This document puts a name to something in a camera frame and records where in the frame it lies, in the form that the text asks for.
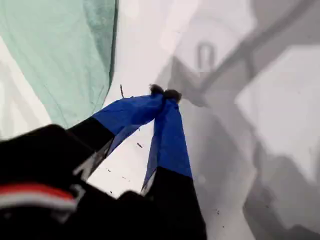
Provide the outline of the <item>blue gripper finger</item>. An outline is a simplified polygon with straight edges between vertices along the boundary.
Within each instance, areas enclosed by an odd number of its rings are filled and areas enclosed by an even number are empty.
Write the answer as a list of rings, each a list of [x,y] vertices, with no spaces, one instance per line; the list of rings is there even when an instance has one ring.
[[[206,224],[179,110],[181,94],[167,89],[163,97],[163,108],[154,120],[144,179],[144,196],[152,206],[155,236],[162,240],[205,240]]]
[[[71,134],[93,151],[86,161],[77,164],[73,173],[87,180],[127,137],[155,119],[164,101],[164,90],[152,84],[149,95],[119,99],[69,128]]]

